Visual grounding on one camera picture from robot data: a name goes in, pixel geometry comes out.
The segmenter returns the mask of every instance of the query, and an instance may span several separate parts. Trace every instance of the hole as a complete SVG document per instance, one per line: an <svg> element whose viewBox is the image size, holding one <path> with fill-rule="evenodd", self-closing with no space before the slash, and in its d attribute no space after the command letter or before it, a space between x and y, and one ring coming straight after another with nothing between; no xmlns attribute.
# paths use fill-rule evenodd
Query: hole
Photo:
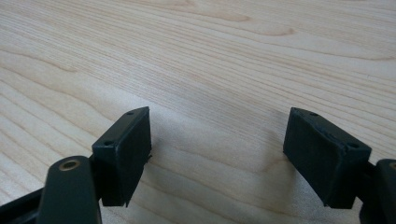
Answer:
<svg viewBox="0 0 396 224"><path fill-rule="evenodd" d="M71 161L65 161L64 163L62 163L62 164L59 166L59 169L60 169L61 171L69 171L69 170L75 169L75 168L78 167L78 166L79 166L79 161L77 161L77 160L71 160Z"/></svg>
<svg viewBox="0 0 396 224"><path fill-rule="evenodd" d="M354 147L354 148L358 148L359 147L359 145L355 144L355 143L346 143L346 145L349 146L349 147Z"/></svg>
<svg viewBox="0 0 396 224"><path fill-rule="evenodd" d="M110 146L110 145L113 145L113 141L105 141L105 146Z"/></svg>
<svg viewBox="0 0 396 224"><path fill-rule="evenodd" d="M390 166L391 168L393 168L393 170L396 170L396 161L391 162L391 163L389 164L389 166Z"/></svg>

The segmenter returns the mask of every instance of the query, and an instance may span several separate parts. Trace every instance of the black rectangular block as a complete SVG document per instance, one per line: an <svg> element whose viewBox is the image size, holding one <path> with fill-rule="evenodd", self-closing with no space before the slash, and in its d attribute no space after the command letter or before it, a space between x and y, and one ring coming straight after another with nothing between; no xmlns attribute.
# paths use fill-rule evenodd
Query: black rectangular block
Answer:
<svg viewBox="0 0 396 224"><path fill-rule="evenodd" d="M371 149L316 113L290 111L284 153L324 205L351 208Z"/></svg>
<svg viewBox="0 0 396 224"><path fill-rule="evenodd" d="M128 205L151 151L149 108L122 115L93 145L104 206Z"/></svg>

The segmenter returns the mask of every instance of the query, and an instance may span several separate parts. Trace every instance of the black plastic bracket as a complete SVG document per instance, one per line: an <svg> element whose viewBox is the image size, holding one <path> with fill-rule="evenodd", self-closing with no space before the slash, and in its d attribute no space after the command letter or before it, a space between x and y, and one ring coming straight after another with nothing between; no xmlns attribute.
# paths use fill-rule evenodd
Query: black plastic bracket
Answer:
<svg viewBox="0 0 396 224"><path fill-rule="evenodd" d="M363 201L361 223L396 223L396 160L369 162L371 148L311 111L292 108L283 151L325 206Z"/></svg>
<svg viewBox="0 0 396 224"><path fill-rule="evenodd" d="M0 207L0 223L101 223L100 199L128 205L150 157L149 108L122 115L92 151L55 162L43 189Z"/></svg>

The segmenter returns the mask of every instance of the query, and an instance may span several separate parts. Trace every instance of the wooden surface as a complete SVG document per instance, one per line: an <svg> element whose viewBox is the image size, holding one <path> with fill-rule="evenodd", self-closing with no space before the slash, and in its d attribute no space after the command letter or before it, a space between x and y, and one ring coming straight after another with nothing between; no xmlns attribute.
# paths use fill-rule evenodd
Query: wooden surface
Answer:
<svg viewBox="0 0 396 224"><path fill-rule="evenodd" d="M358 223L282 153L292 106L396 157L396 2L0 1L0 204L148 105L153 158L104 223Z"/></svg>

